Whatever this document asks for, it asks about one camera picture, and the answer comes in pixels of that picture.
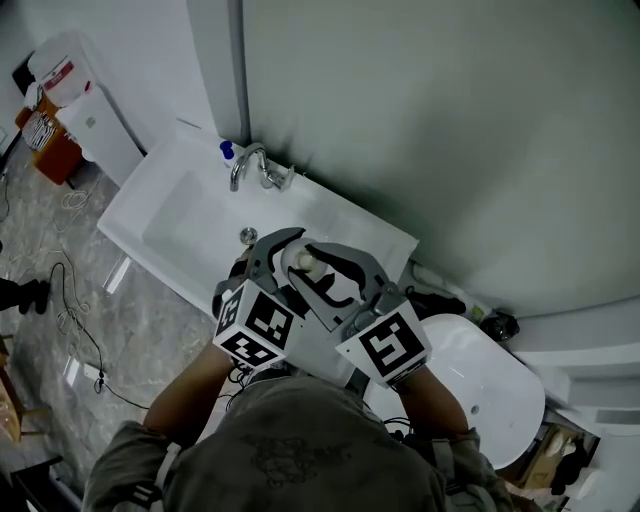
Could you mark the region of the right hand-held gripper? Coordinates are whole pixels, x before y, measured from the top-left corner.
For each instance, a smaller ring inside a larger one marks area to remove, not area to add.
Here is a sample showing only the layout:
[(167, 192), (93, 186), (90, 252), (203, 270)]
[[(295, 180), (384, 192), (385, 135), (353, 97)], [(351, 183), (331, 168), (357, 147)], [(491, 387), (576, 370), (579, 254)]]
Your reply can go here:
[[(363, 300), (389, 282), (382, 266), (368, 252), (329, 242), (313, 242), (306, 249), (355, 282)], [(289, 267), (288, 279), (328, 331), (334, 331), (360, 306), (351, 297), (336, 300), (329, 296), (336, 280), (334, 273), (313, 281), (302, 270)], [(336, 351), (371, 381), (392, 388), (424, 366), (431, 345), (410, 302), (388, 286), (346, 322)]]

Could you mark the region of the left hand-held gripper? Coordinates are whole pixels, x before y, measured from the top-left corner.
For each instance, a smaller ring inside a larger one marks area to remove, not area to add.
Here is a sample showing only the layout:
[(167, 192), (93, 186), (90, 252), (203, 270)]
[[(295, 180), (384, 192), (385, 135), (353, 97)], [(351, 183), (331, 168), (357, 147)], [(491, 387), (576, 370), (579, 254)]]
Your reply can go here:
[[(252, 369), (285, 359), (302, 332), (300, 316), (306, 315), (308, 304), (291, 285), (279, 289), (273, 258), (304, 233), (302, 227), (289, 227), (261, 237), (248, 262), (235, 261), (228, 278), (216, 285), (213, 344)], [(267, 292), (277, 290), (278, 295)]]

